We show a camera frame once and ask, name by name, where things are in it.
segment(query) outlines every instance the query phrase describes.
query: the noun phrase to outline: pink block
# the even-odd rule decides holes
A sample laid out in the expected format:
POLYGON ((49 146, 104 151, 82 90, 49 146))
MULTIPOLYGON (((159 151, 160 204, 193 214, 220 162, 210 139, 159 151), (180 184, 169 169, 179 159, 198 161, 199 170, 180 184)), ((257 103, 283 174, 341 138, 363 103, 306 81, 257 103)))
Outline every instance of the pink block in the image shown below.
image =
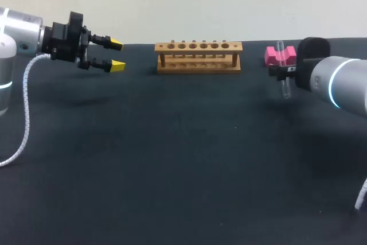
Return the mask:
MULTIPOLYGON (((265 65, 267 67, 270 65, 279 65, 280 53, 281 52, 276 51, 272 46, 266 47, 265 65)), ((297 54, 293 46, 288 46, 284 50, 284 57, 286 58, 286 65, 293 65, 296 63, 297 54)))

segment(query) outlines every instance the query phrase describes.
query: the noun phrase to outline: wooden test tube rack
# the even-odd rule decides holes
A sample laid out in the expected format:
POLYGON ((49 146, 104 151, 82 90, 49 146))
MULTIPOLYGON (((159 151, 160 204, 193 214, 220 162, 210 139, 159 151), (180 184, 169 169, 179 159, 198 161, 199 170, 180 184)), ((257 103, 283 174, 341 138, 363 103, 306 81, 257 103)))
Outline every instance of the wooden test tube rack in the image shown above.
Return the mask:
POLYGON ((240 73, 241 42, 157 43, 157 72, 160 74, 240 73))

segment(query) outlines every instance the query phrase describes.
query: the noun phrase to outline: gray robot arm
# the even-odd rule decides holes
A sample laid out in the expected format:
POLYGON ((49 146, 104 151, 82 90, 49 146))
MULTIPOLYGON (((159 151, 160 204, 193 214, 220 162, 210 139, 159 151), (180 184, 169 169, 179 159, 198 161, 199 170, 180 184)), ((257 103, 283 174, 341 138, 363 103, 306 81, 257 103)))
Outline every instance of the gray robot arm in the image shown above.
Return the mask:
POLYGON ((324 38, 301 41, 295 66, 271 66, 269 70, 278 80, 294 78, 297 87, 367 118, 367 60, 330 56, 330 44, 324 38))

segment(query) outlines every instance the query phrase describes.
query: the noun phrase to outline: white cable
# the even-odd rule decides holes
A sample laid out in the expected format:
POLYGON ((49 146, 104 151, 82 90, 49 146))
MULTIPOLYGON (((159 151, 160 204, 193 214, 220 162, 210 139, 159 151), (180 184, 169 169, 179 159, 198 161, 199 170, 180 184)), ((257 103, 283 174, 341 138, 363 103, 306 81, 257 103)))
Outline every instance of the white cable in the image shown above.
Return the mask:
POLYGON ((364 182, 364 184, 363 184, 363 186, 362 186, 362 188, 360 190, 360 194, 358 195, 356 204, 354 205, 354 207, 356 208, 356 210, 359 211, 360 208, 362 207, 362 204, 363 204, 364 198, 366 196, 366 193, 367 193, 367 179, 364 182))
POLYGON ((25 68, 24 75, 23 75, 23 99, 24 99, 24 115, 25 115, 25 130, 24 130, 23 141, 21 145, 19 146, 19 149, 17 150, 17 152, 14 153, 13 156, 11 156, 9 159, 3 162, 0 162, 0 167, 6 166, 10 164, 11 162, 13 162, 19 155, 21 155, 21 153, 23 152, 27 144, 28 136, 29 136, 29 129, 30 129, 29 103, 28 103, 28 74, 33 64, 35 64, 38 60, 50 59, 50 58, 51 56, 49 54, 43 54, 43 55, 36 56, 29 62, 29 64, 25 68))

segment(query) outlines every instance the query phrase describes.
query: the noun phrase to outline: test tube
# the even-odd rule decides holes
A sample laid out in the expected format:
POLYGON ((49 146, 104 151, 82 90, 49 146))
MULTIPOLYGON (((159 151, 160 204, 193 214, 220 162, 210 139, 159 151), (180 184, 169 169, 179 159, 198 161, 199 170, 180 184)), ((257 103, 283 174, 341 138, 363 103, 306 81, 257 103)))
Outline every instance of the test tube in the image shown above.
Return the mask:
MULTIPOLYGON (((279 66, 286 66, 286 57, 284 56, 284 42, 282 40, 276 43, 276 50, 279 53, 279 66)), ((289 99, 291 97, 291 87, 289 84, 289 77, 280 81, 282 86, 283 99, 289 99)))

